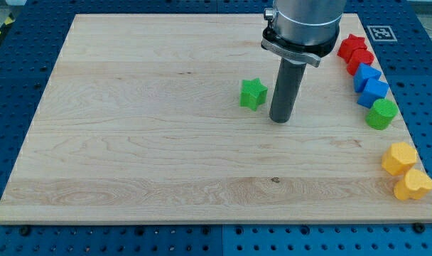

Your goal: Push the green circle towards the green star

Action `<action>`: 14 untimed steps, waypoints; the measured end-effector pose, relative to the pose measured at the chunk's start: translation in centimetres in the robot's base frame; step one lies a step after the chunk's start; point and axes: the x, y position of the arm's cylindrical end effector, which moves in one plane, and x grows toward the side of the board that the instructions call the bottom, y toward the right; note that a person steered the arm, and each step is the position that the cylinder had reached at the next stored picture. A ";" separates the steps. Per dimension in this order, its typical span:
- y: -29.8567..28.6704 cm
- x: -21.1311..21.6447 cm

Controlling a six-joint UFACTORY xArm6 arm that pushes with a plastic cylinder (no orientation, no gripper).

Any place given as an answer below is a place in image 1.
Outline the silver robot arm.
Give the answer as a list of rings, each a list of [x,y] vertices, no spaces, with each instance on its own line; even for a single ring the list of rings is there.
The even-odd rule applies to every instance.
[[[293,64],[320,65],[335,46],[346,0],[274,0],[261,46]]]

